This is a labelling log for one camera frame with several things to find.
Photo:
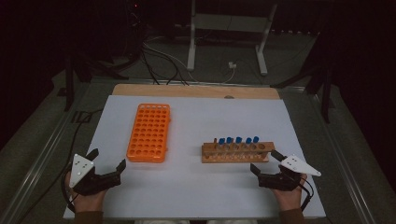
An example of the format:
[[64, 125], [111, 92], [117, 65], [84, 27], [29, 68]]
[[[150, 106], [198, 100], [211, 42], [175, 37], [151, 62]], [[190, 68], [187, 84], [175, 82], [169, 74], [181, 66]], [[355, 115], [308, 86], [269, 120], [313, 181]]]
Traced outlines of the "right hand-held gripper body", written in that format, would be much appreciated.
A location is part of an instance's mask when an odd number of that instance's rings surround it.
[[300, 185], [303, 174], [321, 176], [320, 171], [295, 155], [276, 156], [276, 159], [280, 161], [279, 173], [269, 175], [257, 170], [260, 187], [292, 191]]

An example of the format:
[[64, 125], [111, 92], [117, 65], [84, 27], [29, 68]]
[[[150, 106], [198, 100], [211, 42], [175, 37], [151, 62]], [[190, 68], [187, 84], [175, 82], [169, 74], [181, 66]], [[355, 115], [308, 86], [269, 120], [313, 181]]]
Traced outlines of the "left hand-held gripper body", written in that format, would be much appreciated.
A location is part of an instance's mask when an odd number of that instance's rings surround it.
[[86, 156], [76, 154], [71, 162], [69, 187], [80, 195], [93, 195], [120, 184], [121, 174], [110, 175], [110, 172], [98, 175], [95, 172], [95, 163], [93, 161], [87, 160]]

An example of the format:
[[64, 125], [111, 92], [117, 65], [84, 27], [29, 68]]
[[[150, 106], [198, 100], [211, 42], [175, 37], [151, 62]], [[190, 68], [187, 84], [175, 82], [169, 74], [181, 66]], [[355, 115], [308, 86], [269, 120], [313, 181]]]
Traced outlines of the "wooden test tube rack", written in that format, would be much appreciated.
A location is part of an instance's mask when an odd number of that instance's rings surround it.
[[235, 150], [235, 138], [230, 151], [220, 153], [217, 149], [219, 139], [215, 138], [210, 143], [203, 143], [201, 149], [202, 163], [246, 163], [246, 162], [268, 162], [268, 154], [275, 150], [273, 142], [259, 142], [257, 143], [258, 150], [248, 152], [246, 150], [246, 139], [242, 138], [241, 152]]

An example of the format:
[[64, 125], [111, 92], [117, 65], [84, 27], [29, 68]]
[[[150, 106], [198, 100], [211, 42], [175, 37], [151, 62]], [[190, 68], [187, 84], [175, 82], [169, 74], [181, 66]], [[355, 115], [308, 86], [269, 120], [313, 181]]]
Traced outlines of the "orange plastic tube rack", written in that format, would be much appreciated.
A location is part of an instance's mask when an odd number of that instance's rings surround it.
[[129, 161], [164, 162], [170, 120], [170, 105], [140, 104], [126, 151]]

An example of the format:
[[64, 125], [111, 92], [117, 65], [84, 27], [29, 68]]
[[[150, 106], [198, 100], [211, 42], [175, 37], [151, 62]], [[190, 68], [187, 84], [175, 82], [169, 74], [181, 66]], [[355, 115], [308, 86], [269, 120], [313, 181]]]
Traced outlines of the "person's right hand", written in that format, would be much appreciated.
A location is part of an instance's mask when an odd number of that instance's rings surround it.
[[273, 189], [272, 192], [276, 197], [276, 201], [280, 211], [288, 211], [298, 209], [301, 207], [302, 200], [302, 186], [307, 179], [306, 174], [302, 174], [300, 179], [300, 185], [292, 191], [282, 191], [279, 189]]

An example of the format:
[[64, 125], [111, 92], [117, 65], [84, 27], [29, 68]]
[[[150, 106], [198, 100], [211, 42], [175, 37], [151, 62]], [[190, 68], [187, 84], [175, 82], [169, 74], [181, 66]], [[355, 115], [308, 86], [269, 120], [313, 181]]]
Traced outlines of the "person's left hand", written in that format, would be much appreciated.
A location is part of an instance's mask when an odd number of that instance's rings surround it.
[[77, 213], [81, 212], [102, 212], [103, 204], [106, 197], [106, 191], [100, 191], [94, 195], [80, 195], [74, 192], [73, 189], [69, 187], [71, 174], [67, 173], [64, 178], [64, 184], [66, 186], [66, 191], [74, 199], [73, 204], [75, 206], [75, 211]]

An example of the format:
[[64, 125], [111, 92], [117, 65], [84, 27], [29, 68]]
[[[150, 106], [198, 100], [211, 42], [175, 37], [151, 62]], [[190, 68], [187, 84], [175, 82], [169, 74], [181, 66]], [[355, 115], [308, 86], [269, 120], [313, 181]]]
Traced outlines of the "white table mat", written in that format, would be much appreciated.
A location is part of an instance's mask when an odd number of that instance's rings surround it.
[[201, 146], [217, 138], [259, 137], [286, 155], [304, 153], [281, 100], [164, 97], [171, 109], [165, 159], [129, 162], [106, 194], [115, 219], [261, 219], [276, 217], [269, 189], [246, 163], [207, 164]]

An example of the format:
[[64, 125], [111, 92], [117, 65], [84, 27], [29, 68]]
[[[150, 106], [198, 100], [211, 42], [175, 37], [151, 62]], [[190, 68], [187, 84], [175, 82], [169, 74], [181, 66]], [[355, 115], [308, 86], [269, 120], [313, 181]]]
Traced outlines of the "black tripod stand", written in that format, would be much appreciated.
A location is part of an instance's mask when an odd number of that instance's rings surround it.
[[301, 71], [298, 75], [288, 78], [280, 83], [271, 85], [271, 88], [283, 89], [305, 77], [310, 77], [307, 85], [304, 87], [304, 91], [307, 94], [314, 95], [317, 94], [319, 90], [322, 90], [320, 115], [323, 117], [326, 123], [329, 123], [329, 108], [331, 102], [330, 96], [332, 88], [331, 68], [326, 68], [321, 65], [314, 65], [311, 68]]
[[65, 88], [63, 90], [65, 96], [65, 111], [70, 110], [75, 100], [74, 75], [77, 75], [82, 82], [90, 82], [92, 76], [89, 67], [98, 69], [115, 79], [127, 80], [127, 77], [117, 74], [84, 53], [66, 53], [64, 58]]

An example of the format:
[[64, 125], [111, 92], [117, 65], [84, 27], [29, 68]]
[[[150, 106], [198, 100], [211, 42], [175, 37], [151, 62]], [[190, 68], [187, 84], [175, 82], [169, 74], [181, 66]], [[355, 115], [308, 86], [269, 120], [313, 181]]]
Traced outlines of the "dark power strip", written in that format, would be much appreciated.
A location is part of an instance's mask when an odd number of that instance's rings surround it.
[[318, 36], [320, 33], [310, 32], [310, 31], [297, 31], [297, 30], [282, 30], [271, 28], [271, 33], [275, 35], [309, 35]]

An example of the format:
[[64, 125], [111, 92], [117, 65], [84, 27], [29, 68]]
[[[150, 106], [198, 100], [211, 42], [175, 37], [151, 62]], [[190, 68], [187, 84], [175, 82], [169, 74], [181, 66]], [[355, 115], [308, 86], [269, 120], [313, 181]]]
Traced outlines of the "white metal stand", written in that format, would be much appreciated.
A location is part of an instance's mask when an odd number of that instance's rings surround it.
[[219, 12], [215, 14], [199, 13], [196, 11], [196, 0], [191, 0], [191, 32], [190, 47], [187, 60], [187, 70], [193, 71], [195, 66], [195, 32], [197, 29], [215, 31], [233, 31], [261, 33], [262, 40], [255, 47], [256, 58], [262, 76], [268, 74], [268, 68], [264, 58], [264, 47], [266, 45], [272, 23], [277, 10], [277, 3], [271, 5], [269, 13], [265, 17], [249, 17], [225, 15]]

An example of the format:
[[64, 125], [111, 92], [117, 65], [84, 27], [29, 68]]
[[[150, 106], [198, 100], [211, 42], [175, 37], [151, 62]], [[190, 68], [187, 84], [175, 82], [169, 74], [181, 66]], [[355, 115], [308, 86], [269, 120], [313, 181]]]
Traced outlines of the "metal floor rail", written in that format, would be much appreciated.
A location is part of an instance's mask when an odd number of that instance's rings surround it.
[[0, 224], [17, 224], [53, 152], [71, 121], [88, 84], [78, 84], [75, 100], [64, 112], [65, 99], [51, 94], [0, 152]]
[[339, 142], [337, 141], [336, 136], [331, 130], [329, 124], [324, 120], [324, 118], [321, 115], [321, 103], [319, 101], [319, 98], [316, 95], [311, 95], [311, 94], [308, 94], [307, 98], [311, 103], [311, 105], [313, 106], [313, 109], [317, 117], [319, 118], [320, 125], [322, 126], [322, 129], [326, 133], [327, 139], [330, 141], [331, 152], [335, 158], [335, 163], [346, 185], [346, 189], [348, 191], [349, 197], [352, 200], [354, 207], [357, 210], [361, 223], [377, 224], [374, 215], [371, 212], [362, 194], [361, 188], [347, 163], [346, 157], [341, 149]]

